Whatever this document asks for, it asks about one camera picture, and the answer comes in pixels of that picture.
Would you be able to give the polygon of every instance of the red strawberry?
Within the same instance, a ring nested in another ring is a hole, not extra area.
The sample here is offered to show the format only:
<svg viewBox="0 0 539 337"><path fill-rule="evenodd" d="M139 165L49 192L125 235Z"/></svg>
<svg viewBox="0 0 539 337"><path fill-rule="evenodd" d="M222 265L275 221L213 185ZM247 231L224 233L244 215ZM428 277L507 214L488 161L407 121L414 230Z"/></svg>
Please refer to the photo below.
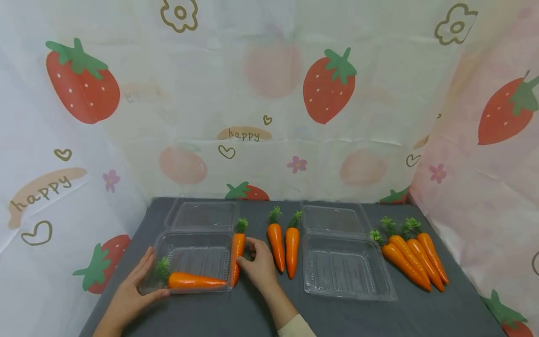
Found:
<svg viewBox="0 0 539 337"><path fill-rule="evenodd" d="M380 204L405 204L406 203L406 196L408 195L408 188L405 188L404 190L400 192L395 192L395 190L390 190L390 195L380 199Z"/></svg>
<svg viewBox="0 0 539 337"><path fill-rule="evenodd" d="M131 240L127 235L118 235L109 241L95 245L90 265L86 269L77 270L74 276L84 276L82 289L92 294L101 294L112 276L114 269L126 251Z"/></svg>
<svg viewBox="0 0 539 337"><path fill-rule="evenodd" d="M53 41L45 45L52 50L47 72L67 111L86 124L109 118L120 102L120 88L108 66L85 53L78 38L74 48Z"/></svg>
<svg viewBox="0 0 539 337"><path fill-rule="evenodd" d="M226 194L225 199L238 199L238 200L264 200L269 201L270 197L266 192L262 191L258 187L249 185L244 181L238 187L234 187L230 184L226 184L230 191Z"/></svg>
<svg viewBox="0 0 539 337"><path fill-rule="evenodd" d="M316 61L305 75L303 100L307 113L317 123L326 124L344 108L356 86L356 69L348 62L350 47L341 57L333 50Z"/></svg>
<svg viewBox="0 0 539 337"><path fill-rule="evenodd" d="M492 290L490 298L481 297L481 299L508 337L534 337L531 330L524 324L528 320L520 313L503 305L496 290Z"/></svg>
<svg viewBox="0 0 539 337"><path fill-rule="evenodd" d="M525 78L509 82L488 100L479 122L479 145L496 144L517 135L539 110L532 92L539 77L530 82L524 82Z"/></svg>

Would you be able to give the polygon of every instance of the clear plastic container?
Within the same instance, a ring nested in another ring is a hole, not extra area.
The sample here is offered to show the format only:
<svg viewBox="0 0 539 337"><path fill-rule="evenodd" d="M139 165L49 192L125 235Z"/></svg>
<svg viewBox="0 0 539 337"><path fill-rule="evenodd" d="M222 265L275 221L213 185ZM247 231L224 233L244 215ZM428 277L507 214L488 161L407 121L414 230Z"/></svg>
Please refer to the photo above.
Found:
<svg viewBox="0 0 539 337"><path fill-rule="evenodd" d="M382 252L368 234L361 205L353 209L304 205L305 291L357 300L395 301L397 295Z"/></svg>
<svg viewBox="0 0 539 337"><path fill-rule="evenodd" d="M196 293L229 291L231 232L186 232L166 230L157 238L154 245L155 261L168 258L170 272L213 277L227 281L227 285L212 289L191 289L187 291L170 290L171 293ZM160 279L152 270L140 287L142 294L168 288L168 283Z"/></svg>
<svg viewBox="0 0 539 337"><path fill-rule="evenodd" d="M177 199L165 226L203 230L231 231L238 221L239 207L234 201L184 202Z"/></svg>
<svg viewBox="0 0 539 337"><path fill-rule="evenodd" d="M221 279L227 284L220 288L170 290L173 294L230 291L230 252L232 235L238 221L236 202L208 201L174 202L167 219L165 231L155 242L155 261L167 258L169 271ZM142 294L168 288L152 270L142 282Z"/></svg>

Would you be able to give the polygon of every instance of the container lid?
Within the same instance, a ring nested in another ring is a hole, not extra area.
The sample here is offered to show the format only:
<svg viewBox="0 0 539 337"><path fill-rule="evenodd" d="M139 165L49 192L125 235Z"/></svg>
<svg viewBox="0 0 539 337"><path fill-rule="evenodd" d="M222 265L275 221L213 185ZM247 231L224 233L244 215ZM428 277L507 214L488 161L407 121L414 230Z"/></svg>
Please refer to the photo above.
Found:
<svg viewBox="0 0 539 337"><path fill-rule="evenodd" d="M170 210L165 226L170 229L232 231L239 215L238 204L234 201L185 202L176 203Z"/></svg>
<svg viewBox="0 0 539 337"><path fill-rule="evenodd" d="M350 208L303 205L303 226L309 232L367 235L371 230L369 220L360 204L351 204Z"/></svg>

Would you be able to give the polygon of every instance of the gray tablecloth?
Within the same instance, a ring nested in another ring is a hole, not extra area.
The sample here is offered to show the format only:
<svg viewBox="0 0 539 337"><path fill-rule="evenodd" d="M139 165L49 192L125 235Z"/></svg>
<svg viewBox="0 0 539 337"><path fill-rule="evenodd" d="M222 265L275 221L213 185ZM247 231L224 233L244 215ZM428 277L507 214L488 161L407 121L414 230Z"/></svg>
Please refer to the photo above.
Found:
<svg viewBox="0 0 539 337"><path fill-rule="evenodd" d="M164 229L173 198L154 199L122 261L80 336L91 337L118 285ZM240 217L249 221L247 234L265 238L267 215L279 205L283 219L290 219L298 202L240 202ZM410 205L363 205L372 224L383 216L400 223L414 217L432 236L451 284L445 293L426 293L415 287L395 267L388 269L398 301L353 301L307 294L303 290L302 257L293 280L286 273L279 283L317 336L391 337L505 337L440 238L421 211ZM264 301L242 274L231 292L173 295L149 308L125 331L129 337L176 336L275 336Z"/></svg>

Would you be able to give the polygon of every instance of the green carrot top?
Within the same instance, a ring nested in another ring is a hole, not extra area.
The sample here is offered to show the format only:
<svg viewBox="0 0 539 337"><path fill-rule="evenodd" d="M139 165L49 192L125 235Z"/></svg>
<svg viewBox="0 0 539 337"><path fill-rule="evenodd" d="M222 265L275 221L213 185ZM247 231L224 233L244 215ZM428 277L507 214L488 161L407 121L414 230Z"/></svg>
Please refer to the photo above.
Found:
<svg viewBox="0 0 539 337"><path fill-rule="evenodd" d="M397 225L395 222L386 216L380 220L382 222L382 226L385 228L386 231L388 231L389 236L397 235Z"/></svg>
<svg viewBox="0 0 539 337"><path fill-rule="evenodd" d="M414 218L406 218L404 224L410 226L410 229L416 233L421 233L421 222L415 220Z"/></svg>
<svg viewBox="0 0 539 337"><path fill-rule="evenodd" d="M292 220L290 220L290 223L288 224L288 227L296 227L297 228L298 224L300 222L302 214L303 214L303 212L296 211L296 213L294 213L294 216L292 217Z"/></svg>
<svg viewBox="0 0 539 337"><path fill-rule="evenodd" d="M409 222L404 222L403 225L400 227L400 236L404 240L410 239L410 232L412 231L412 227Z"/></svg>
<svg viewBox="0 0 539 337"><path fill-rule="evenodd" d="M249 223L245 218L239 218L238 223L236 224L236 233L243 233L247 226L249 226Z"/></svg>
<svg viewBox="0 0 539 337"><path fill-rule="evenodd" d="M269 213L269 222L277 223L279 222L279 216L281 215L281 209L279 206L275 206L273 210Z"/></svg>
<svg viewBox="0 0 539 337"><path fill-rule="evenodd" d="M380 245L380 247L385 246L385 241L382 239L382 236L380 235L379 231L370 231L370 237L374 241L376 241L377 244Z"/></svg>
<svg viewBox="0 0 539 337"><path fill-rule="evenodd" d="M170 263L168 258L163 257L155 264L155 274L163 282L168 282L168 278L170 277Z"/></svg>

